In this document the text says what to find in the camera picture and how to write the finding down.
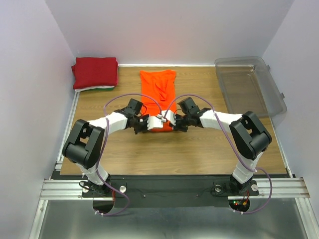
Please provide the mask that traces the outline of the orange t shirt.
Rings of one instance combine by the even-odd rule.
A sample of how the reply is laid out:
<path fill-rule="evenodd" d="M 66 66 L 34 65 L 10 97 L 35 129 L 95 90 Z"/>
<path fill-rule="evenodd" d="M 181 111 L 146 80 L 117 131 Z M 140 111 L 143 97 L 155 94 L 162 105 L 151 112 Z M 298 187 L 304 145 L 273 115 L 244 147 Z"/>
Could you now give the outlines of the orange t shirt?
<path fill-rule="evenodd" d="M 150 96 L 156 100 L 164 111 L 168 107 L 170 107 L 172 112 L 177 110 L 176 103 L 170 104 L 176 97 L 175 78 L 176 71 L 170 69 L 158 72 L 140 71 L 141 93 L 144 94 L 141 100 L 146 106 L 143 114 L 156 116 L 159 113 L 156 103 L 146 96 Z"/>

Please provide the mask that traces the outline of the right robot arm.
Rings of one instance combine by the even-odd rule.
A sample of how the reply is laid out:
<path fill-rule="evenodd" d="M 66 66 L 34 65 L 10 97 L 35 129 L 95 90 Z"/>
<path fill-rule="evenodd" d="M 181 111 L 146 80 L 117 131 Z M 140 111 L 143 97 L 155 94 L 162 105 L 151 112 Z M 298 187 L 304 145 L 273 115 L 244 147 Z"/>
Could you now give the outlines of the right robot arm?
<path fill-rule="evenodd" d="M 246 191 L 256 172 L 261 156 L 272 142 L 272 137 L 257 115 L 251 111 L 244 114 L 218 112 L 208 103 L 208 108 L 199 108 L 193 95 L 179 103 L 183 115 L 170 109 L 164 113 L 173 130 L 186 132 L 189 126 L 221 130 L 230 144 L 238 163 L 230 176 L 229 188 L 234 194 Z"/>

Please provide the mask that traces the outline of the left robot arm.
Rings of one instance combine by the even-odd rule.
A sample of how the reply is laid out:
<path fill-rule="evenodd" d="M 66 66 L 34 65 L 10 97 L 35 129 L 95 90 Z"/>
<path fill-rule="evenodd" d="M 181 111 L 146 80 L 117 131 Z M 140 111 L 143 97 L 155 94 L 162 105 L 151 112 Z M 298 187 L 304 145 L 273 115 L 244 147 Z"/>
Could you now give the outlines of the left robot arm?
<path fill-rule="evenodd" d="M 135 133 L 147 131 L 149 115 L 141 112 L 145 108 L 142 102 L 130 99 L 126 107 L 102 118 L 75 122 L 64 143 L 62 155 L 76 164 L 87 177 L 87 182 L 79 183 L 84 193 L 92 192 L 99 196 L 114 193 L 110 174 L 100 165 L 105 142 L 110 134 L 127 128 L 133 128 Z"/>

